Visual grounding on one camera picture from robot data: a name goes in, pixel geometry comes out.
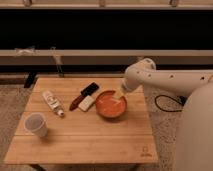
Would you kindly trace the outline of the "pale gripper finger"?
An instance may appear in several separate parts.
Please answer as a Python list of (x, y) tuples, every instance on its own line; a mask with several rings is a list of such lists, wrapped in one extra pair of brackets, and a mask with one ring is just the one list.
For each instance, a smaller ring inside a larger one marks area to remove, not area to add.
[(114, 98), (115, 99), (120, 99), (121, 97), (123, 97), (124, 96), (124, 93), (122, 92), (122, 91), (120, 91), (120, 90), (118, 90), (118, 91), (116, 91), (115, 93), (114, 93)]

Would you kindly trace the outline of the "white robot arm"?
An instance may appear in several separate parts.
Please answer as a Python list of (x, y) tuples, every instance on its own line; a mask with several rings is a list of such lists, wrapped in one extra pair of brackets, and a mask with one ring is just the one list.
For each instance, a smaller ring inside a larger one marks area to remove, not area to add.
[(115, 97), (151, 85), (187, 98), (182, 109), (172, 171), (213, 171), (213, 69), (157, 70), (145, 58), (130, 65)]

